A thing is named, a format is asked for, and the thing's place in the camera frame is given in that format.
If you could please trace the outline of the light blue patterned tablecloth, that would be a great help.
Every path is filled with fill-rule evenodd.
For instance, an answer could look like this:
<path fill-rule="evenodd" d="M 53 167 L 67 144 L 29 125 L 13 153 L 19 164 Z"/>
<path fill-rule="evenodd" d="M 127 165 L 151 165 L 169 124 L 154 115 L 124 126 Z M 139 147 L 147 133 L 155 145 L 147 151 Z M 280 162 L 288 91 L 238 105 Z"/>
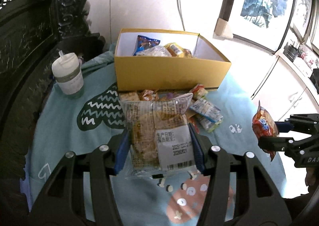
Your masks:
<path fill-rule="evenodd" d="M 55 84 L 36 124 L 30 225 L 281 225 L 280 158 L 258 146 L 257 106 L 230 68 L 196 100 L 131 100 L 114 52 L 79 66 L 74 96 Z"/>

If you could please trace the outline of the red orange snack packet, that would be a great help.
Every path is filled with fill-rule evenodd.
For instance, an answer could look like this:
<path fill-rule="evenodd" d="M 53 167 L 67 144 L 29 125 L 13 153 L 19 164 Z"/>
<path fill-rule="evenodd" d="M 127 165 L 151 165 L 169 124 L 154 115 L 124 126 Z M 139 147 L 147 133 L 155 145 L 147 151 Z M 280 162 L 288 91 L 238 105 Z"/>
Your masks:
<path fill-rule="evenodd" d="M 260 140 L 263 136 L 277 137 L 279 130 L 269 112 L 258 102 L 257 112 L 252 118 L 252 130 Z"/>

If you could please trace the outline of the red white small snack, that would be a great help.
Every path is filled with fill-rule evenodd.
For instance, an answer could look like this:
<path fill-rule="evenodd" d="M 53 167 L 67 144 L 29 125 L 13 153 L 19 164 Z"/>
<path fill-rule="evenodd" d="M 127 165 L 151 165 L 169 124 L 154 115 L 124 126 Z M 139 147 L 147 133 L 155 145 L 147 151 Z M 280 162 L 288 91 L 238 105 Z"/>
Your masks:
<path fill-rule="evenodd" d="M 205 89 L 205 86 L 202 84 L 198 84 L 192 88 L 189 93 L 193 94 L 193 98 L 198 100 L 202 97 L 205 97 L 208 94 L 208 91 Z"/>

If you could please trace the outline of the white lidded cup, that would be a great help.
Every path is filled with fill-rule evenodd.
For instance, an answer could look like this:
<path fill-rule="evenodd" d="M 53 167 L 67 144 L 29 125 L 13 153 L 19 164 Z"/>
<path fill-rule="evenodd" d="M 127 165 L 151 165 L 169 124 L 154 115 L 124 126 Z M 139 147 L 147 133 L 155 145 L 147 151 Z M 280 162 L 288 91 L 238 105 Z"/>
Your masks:
<path fill-rule="evenodd" d="M 81 70 L 81 63 L 75 53 L 59 52 L 51 66 L 52 73 L 62 92 L 66 95 L 73 95 L 79 92 L 84 86 L 84 79 Z"/>

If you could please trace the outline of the clear pastry packet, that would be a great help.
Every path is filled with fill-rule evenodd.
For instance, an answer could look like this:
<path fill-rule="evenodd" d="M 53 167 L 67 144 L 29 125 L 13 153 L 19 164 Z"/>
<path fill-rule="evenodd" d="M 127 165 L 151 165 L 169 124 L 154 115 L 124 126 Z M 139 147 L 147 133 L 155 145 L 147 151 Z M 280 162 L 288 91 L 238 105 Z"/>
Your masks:
<path fill-rule="evenodd" d="M 186 112 L 192 94 L 166 101 L 122 101 L 130 131 L 131 176 L 173 174 L 195 165 Z"/>

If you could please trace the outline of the clear wafer roll packet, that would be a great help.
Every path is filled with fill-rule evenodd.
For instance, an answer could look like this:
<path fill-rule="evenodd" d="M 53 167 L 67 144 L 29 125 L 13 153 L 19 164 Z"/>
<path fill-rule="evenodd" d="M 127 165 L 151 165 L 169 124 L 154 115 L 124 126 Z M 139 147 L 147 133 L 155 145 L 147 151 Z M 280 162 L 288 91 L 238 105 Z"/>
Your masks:
<path fill-rule="evenodd" d="M 136 56 L 172 57 L 172 54 L 163 46 L 156 45 L 136 53 Z"/>

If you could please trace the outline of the orange yellow cake packet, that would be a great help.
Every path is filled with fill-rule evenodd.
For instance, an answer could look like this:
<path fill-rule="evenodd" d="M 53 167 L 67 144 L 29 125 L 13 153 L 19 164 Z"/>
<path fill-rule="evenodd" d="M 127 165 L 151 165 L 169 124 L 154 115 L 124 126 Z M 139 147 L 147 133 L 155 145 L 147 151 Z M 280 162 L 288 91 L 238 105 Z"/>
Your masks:
<path fill-rule="evenodd" d="M 192 58 L 190 50 L 184 49 L 176 43 L 168 43 L 164 48 L 172 55 L 172 57 Z"/>

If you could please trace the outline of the cardboard corner protector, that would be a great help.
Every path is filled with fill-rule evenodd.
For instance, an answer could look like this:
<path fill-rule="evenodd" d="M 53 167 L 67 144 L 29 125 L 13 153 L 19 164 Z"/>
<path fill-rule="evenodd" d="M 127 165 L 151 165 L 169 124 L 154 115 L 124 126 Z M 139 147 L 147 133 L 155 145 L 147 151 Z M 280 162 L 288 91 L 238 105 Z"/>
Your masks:
<path fill-rule="evenodd" d="M 222 18 L 218 18 L 214 33 L 221 38 L 233 39 L 234 37 L 231 25 Z"/>

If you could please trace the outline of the yellow cardboard box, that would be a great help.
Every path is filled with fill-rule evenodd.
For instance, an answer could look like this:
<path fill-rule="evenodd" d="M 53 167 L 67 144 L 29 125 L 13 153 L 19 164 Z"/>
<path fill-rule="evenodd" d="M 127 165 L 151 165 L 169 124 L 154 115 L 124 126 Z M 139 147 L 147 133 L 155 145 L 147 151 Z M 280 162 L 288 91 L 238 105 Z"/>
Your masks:
<path fill-rule="evenodd" d="M 139 35 L 158 39 L 162 45 L 176 43 L 190 50 L 192 57 L 135 56 Z M 231 62 L 199 33 L 123 28 L 115 49 L 117 86 L 122 92 L 186 90 L 196 84 L 216 90 L 230 67 Z"/>

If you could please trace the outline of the blue snack bag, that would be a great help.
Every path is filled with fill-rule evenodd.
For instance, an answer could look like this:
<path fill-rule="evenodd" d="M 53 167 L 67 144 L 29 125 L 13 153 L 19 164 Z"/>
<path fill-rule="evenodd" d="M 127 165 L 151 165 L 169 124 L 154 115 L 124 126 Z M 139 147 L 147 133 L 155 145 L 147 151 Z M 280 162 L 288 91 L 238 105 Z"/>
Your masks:
<path fill-rule="evenodd" d="M 140 51 L 155 47 L 160 44 L 160 40 L 149 38 L 146 36 L 138 35 L 136 41 L 136 49 L 134 52 L 134 56 L 137 55 Z"/>

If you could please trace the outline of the white cabinet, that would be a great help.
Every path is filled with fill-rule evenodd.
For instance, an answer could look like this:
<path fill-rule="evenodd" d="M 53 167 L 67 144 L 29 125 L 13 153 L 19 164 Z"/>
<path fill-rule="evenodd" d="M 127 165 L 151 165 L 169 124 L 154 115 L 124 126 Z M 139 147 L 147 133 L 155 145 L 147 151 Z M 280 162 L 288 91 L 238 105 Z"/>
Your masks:
<path fill-rule="evenodd" d="M 265 80 L 253 95 L 274 121 L 284 121 L 292 114 L 318 113 L 318 96 L 310 80 L 285 56 L 277 56 Z M 308 192 L 306 169 L 294 167 L 294 161 L 283 152 L 277 153 L 283 163 L 286 182 L 283 197 L 293 198 Z"/>

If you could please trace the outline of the framed lotus painting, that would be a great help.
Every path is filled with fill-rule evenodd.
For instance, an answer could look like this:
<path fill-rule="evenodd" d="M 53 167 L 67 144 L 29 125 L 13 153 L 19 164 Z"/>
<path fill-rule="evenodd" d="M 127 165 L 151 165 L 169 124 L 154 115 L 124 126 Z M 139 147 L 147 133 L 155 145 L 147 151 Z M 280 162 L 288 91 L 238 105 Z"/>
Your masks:
<path fill-rule="evenodd" d="M 234 37 L 275 53 L 283 45 L 296 0 L 223 0 L 219 18 Z"/>

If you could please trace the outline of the dark carved wooden furniture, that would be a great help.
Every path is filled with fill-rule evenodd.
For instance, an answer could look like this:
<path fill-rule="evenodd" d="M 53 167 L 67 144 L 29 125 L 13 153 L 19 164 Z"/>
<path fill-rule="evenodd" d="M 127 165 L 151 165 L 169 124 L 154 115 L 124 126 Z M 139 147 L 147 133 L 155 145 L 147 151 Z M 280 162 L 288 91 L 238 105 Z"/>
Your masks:
<path fill-rule="evenodd" d="M 1 0 L 1 191 L 20 192 L 25 155 L 60 49 L 102 51 L 87 0 Z"/>

